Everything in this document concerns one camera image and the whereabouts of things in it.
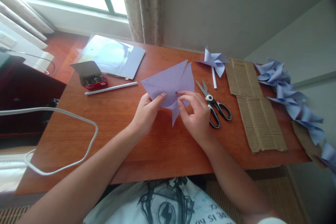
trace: hand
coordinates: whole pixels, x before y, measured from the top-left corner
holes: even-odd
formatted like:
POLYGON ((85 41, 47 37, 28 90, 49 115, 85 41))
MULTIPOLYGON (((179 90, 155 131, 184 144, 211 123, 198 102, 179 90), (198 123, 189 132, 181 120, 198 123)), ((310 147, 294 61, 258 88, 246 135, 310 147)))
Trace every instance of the hand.
POLYGON ((145 136, 151 130, 159 107, 166 96, 166 93, 162 93, 152 101, 149 94, 144 94, 129 126, 137 130, 142 136, 145 136))
POLYGON ((190 91, 178 91, 181 97, 178 98, 177 103, 180 109, 182 121, 191 134, 191 136, 202 146, 203 141, 209 140, 212 133, 209 129, 210 109, 205 100, 199 93, 190 91), (188 114, 185 105, 182 101, 190 102, 193 114, 188 114))

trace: paper pinwheel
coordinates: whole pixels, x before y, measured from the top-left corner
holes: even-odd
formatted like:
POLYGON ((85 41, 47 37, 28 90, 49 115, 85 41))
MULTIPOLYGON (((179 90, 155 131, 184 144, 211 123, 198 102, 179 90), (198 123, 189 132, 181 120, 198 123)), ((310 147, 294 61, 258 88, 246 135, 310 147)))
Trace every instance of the paper pinwheel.
POLYGON ((198 62, 211 66, 213 86, 216 89, 217 83, 214 70, 216 70, 219 77, 222 77, 225 70, 224 63, 229 63, 229 60, 223 53, 217 53, 217 54, 210 53, 208 46, 206 46, 204 53, 204 61, 198 61, 198 62))
POLYGON ((284 63, 268 58, 267 64, 254 65, 260 73, 259 82, 272 86, 277 93, 276 98, 269 99, 285 105, 290 117, 306 127, 313 143, 319 144, 325 134, 316 123, 323 123, 323 118, 313 114, 305 105, 303 100, 308 99, 307 96, 293 90, 290 75, 283 71, 284 63))
MULTIPOLYGON (((180 64, 141 81, 152 100, 163 92, 167 93, 167 97, 161 104, 161 107, 173 111, 173 126, 180 113, 177 104, 179 95, 176 92, 182 90, 195 91, 191 63, 187 65, 187 61, 188 60, 185 60, 180 64)), ((189 105, 189 102, 187 101, 183 101, 183 103, 185 106, 189 105)))

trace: scissor blade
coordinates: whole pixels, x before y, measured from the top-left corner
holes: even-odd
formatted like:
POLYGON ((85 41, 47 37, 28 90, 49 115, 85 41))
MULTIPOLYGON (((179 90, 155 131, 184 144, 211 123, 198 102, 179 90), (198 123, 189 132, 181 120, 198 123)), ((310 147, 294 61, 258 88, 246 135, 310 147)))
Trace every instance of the scissor blade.
POLYGON ((204 87, 204 95, 207 96, 209 95, 209 92, 208 92, 208 86, 205 84, 203 78, 202 78, 202 82, 203 82, 203 87, 204 87))
POLYGON ((200 88, 200 90, 202 91, 202 93, 205 95, 205 97, 207 96, 206 95, 206 92, 205 92, 205 90, 203 89, 203 87, 201 86, 201 84, 198 82, 198 81, 196 81, 196 83, 197 83, 197 85, 199 86, 199 88, 200 88))

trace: left hand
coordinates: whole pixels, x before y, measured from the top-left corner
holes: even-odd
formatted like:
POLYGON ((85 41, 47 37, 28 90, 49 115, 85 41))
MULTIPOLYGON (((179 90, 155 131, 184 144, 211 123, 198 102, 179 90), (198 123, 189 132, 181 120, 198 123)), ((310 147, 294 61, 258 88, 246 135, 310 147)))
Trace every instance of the left hand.
POLYGON ((166 93, 159 94, 152 101, 149 97, 149 94, 144 94, 140 99, 138 108, 135 112, 132 122, 130 123, 130 126, 143 136, 150 132, 159 107, 165 100, 166 96, 166 93))

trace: electrical outlet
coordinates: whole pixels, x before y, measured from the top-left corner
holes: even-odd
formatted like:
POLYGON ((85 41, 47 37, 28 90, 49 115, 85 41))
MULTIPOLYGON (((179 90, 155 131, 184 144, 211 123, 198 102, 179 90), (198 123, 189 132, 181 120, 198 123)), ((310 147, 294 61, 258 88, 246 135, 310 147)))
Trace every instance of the electrical outlet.
POLYGON ((8 49, 11 49, 16 44, 16 40, 8 34, 0 31, 0 43, 8 47, 8 49))

